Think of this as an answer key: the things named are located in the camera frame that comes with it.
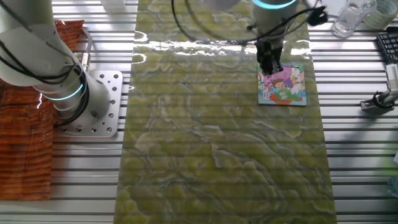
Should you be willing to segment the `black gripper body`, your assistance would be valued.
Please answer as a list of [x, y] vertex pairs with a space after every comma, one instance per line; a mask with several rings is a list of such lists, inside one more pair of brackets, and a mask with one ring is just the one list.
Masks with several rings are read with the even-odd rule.
[[265, 59], [280, 62], [283, 39], [258, 40], [255, 46], [257, 48], [258, 62], [262, 62]]

